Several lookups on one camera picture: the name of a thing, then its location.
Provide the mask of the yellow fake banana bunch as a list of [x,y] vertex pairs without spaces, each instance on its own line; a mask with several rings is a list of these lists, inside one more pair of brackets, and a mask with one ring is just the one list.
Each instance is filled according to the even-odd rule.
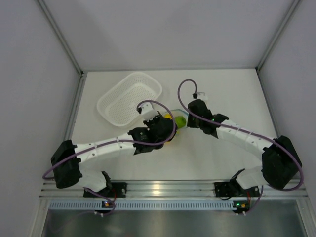
[[[170,114],[170,113],[164,113],[163,114],[163,117],[165,118],[165,119],[172,119],[172,114]],[[166,143],[165,143],[165,145],[169,145],[170,144],[170,142],[174,139],[174,137],[176,136],[176,133],[177,133],[177,129],[175,130],[175,132],[174,132],[174,134],[173,134],[173,136],[172,136],[172,138],[169,140],[169,141],[167,141]]]

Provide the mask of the clear zip top bag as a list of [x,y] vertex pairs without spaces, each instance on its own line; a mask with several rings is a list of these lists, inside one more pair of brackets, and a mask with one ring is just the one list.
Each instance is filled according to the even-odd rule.
[[166,119],[172,119],[171,115],[175,118],[175,123],[177,125],[177,131],[171,141],[165,143],[165,145],[169,145],[171,142],[175,142],[178,140],[180,136],[181,129],[187,128],[187,120],[188,120],[188,113],[182,109],[174,109],[169,112],[164,112],[163,117]]

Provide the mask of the green fake fruit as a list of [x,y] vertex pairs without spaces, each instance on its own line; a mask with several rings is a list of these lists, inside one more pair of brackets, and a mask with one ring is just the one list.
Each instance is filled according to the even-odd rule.
[[174,119],[178,129],[186,127],[187,121],[184,116],[176,116]]

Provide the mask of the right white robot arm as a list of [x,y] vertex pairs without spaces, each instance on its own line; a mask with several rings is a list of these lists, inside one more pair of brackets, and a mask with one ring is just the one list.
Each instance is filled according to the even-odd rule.
[[199,128],[207,135],[231,142],[261,162],[254,168],[242,168],[231,178],[230,189],[234,195],[242,196],[248,189],[261,185],[282,190],[302,168],[289,138],[280,136],[273,139],[256,135],[225,115],[212,114],[201,99],[190,102],[188,110],[188,127]]

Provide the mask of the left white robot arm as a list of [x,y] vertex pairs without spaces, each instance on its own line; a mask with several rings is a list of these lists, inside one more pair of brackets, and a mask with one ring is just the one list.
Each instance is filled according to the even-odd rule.
[[112,190],[104,170],[107,160],[161,149],[173,139],[177,130],[175,119],[161,114],[144,121],[144,125],[114,139],[95,143],[63,141],[51,158],[56,187],[65,189],[78,184],[100,197],[107,197]]

